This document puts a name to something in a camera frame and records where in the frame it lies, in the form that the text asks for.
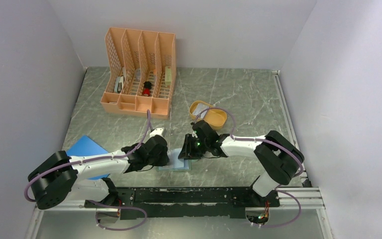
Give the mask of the light blue credit card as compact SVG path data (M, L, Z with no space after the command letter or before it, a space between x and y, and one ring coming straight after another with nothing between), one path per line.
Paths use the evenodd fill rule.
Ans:
M189 170L190 162L185 159L179 159L180 148L175 148L168 151L169 164L167 165L170 170Z

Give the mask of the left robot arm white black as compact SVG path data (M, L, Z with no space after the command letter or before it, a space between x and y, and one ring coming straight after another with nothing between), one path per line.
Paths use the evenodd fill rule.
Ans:
M68 156L62 150L28 175L24 195L41 210L71 200L96 201L111 207L118 199L114 184L107 178L93 180L93 177L135 172L146 166L165 166L168 162L168 143L160 135L150 137L143 144L101 155ZM33 199L28 197L28 189Z

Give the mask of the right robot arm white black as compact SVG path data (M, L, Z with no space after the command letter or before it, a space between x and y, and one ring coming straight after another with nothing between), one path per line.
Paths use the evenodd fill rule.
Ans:
M303 171L303 154L279 132L271 130L257 137L218 134L207 122L193 122L193 133L186 134L178 159L197 160L206 153L214 157L244 156L256 159L264 173L250 186L249 201L254 206L266 202L268 194L278 186L287 185Z

